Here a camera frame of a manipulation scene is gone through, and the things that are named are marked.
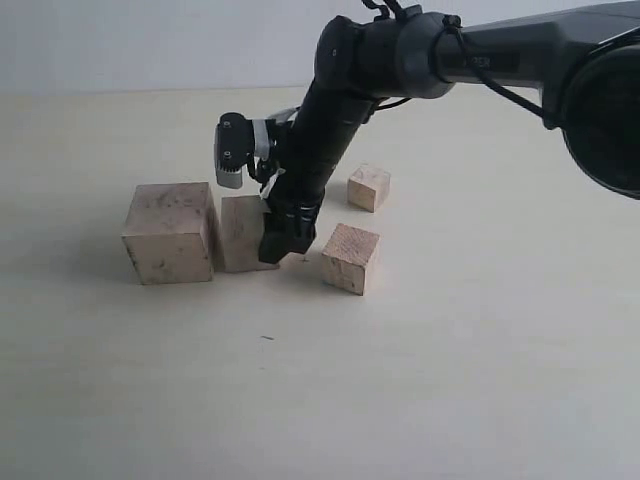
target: large wooden cube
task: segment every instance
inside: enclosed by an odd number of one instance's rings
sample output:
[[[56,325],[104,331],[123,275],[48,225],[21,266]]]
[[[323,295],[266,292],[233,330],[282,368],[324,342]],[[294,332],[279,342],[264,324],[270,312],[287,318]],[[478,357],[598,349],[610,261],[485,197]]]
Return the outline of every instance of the large wooden cube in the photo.
[[[322,278],[329,285],[364,295],[378,256],[380,235],[338,224],[322,251]]]
[[[122,240],[143,285],[208,282],[217,232],[208,183],[139,185]]]
[[[225,197],[221,205],[221,237],[224,270],[227,273],[274,270],[279,265],[262,263],[258,249],[268,212],[258,195]]]
[[[375,212],[389,196],[391,174],[371,165],[361,165],[349,178],[349,203]]]

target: white wall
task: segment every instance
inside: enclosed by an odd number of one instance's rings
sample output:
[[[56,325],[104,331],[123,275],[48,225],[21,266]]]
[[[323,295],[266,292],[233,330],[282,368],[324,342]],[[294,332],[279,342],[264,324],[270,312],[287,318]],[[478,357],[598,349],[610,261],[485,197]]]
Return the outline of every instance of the white wall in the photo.
[[[421,3],[474,24],[597,1]],[[371,18],[360,0],[0,0],[0,92],[305,84],[338,14]]]

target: robotic arm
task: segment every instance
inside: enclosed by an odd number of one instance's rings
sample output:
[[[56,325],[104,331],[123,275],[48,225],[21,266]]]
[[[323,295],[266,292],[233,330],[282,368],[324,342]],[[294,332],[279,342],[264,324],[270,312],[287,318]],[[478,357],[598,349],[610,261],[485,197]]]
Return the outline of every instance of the robotic arm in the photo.
[[[246,165],[269,207],[261,261],[307,252],[325,186],[361,125],[456,83],[484,84],[547,129],[561,128],[589,177],[640,199],[640,1],[465,28],[418,5],[362,1],[380,14],[367,24],[338,16],[325,27],[299,108],[260,120],[227,113],[216,128],[218,183],[240,188]],[[540,105],[505,86],[537,89]]]

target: black cable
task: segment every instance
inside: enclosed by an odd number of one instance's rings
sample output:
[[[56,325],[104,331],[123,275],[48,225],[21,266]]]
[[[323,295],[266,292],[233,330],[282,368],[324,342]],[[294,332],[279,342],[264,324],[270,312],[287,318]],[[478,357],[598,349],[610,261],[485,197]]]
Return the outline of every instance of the black cable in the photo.
[[[390,18],[389,7],[387,7],[386,5],[378,5],[373,0],[362,0],[362,3],[364,3],[364,6],[367,7],[369,10],[379,10],[380,11],[380,15],[377,16],[376,19],[386,20],[386,19]]]
[[[382,105],[380,107],[377,107],[376,108],[376,112],[379,112],[381,110],[389,110],[390,108],[399,107],[400,105],[404,105],[405,103],[407,103],[409,100],[411,100],[411,99],[410,98],[403,98],[402,100],[398,100],[397,102],[387,103],[386,105]]]
[[[525,110],[528,110],[529,112],[537,115],[544,120],[551,120],[556,126],[563,128],[563,122],[560,121],[554,114],[544,110],[543,108],[539,107],[533,102],[530,102],[526,98],[521,97],[517,93],[504,88],[502,85],[490,78],[480,67],[475,64],[475,62],[471,58],[471,55],[469,54],[469,50],[467,49],[464,37],[462,36],[460,17],[453,15],[445,17],[444,24],[447,31],[449,33],[453,33],[456,37],[456,41],[458,42],[458,46],[460,47],[460,52],[462,53],[467,67],[473,72],[476,77],[478,77],[478,80],[480,80],[485,86],[493,90],[498,95],[505,97],[507,100],[511,100],[513,103],[521,106]]]
[[[397,19],[402,19],[405,16],[404,9],[397,0],[384,0],[384,3],[387,4]]]

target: small wooden cube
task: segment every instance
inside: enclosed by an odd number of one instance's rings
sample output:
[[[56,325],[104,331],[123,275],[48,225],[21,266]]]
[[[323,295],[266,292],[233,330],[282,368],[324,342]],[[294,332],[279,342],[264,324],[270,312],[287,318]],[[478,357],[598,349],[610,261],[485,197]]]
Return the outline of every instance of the small wooden cube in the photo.
[[[258,195],[222,199],[220,223],[225,272],[279,268],[279,265],[258,260],[258,249],[264,234],[264,214],[268,211],[266,203]]]
[[[378,256],[380,235],[338,224],[322,251],[322,278],[329,285],[364,295]]]
[[[122,240],[140,283],[211,281],[217,223],[206,182],[139,185]]]
[[[389,196],[391,174],[371,165],[361,165],[349,178],[349,203],[375,212]]]

